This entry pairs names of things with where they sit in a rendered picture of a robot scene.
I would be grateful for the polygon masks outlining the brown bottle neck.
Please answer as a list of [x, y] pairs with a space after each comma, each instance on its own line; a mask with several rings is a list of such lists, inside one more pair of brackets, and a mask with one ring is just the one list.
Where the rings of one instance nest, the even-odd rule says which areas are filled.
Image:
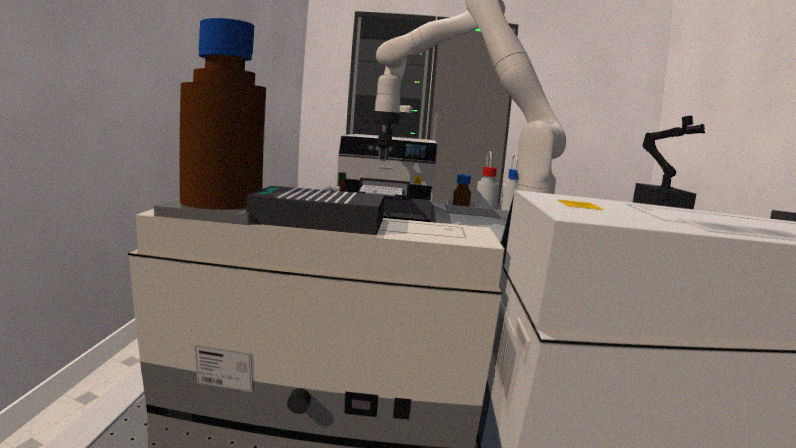
[[245, 71], [245, 58], [229, 55], [205, 56], [205, 68], [238, 69]]

